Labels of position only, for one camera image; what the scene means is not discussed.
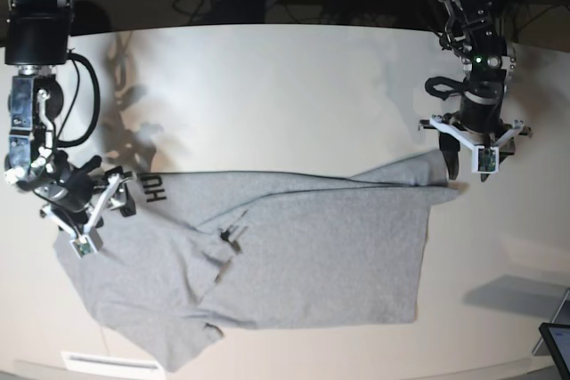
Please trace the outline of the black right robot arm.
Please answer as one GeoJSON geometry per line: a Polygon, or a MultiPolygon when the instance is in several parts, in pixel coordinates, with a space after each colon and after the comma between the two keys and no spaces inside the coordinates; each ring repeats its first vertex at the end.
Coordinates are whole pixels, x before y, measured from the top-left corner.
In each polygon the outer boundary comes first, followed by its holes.
{"type": "Polygon", "coordinates": [[[91,62],[68,48],[75,0],[7,0],[8,29],[4,62],[17,69],[8,95],[10,130],[4,178],[20,192],[33,193],[46,203],[63,225],[75,232],[97,219],[101,202],[123,216],[136,213],[127,184],[130,173],[121,167],[97,174],[102,159],[94,156],[82,166],[70,163],[67,150],[87,142],[102,106],[101,87],[91,62]],[[64,103],[55,68],[82,65],[93,88],[92,116],[86,130],[73,140],[62,137],[73,107],[64,103]]]}

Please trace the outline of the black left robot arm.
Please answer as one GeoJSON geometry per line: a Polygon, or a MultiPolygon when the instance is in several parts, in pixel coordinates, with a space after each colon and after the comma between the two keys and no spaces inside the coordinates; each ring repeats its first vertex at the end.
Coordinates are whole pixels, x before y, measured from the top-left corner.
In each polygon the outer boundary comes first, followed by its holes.
{"type": "Polygon", "coordinates": [[[438,133],[450,179],[457,178],[459,152],[467,148],[471,172],[486,181],[515,153],[515,138],[525,132],[522,123],[507,124],[501,119],[516,56],[498,33],[488,0],[437,1],[448,13],[440,45],[461,60],[465,76],[426,81],[430,96],[442,101],[458,97],[460,105],[455,112],[420,120],[419,128],[438,133]]]}

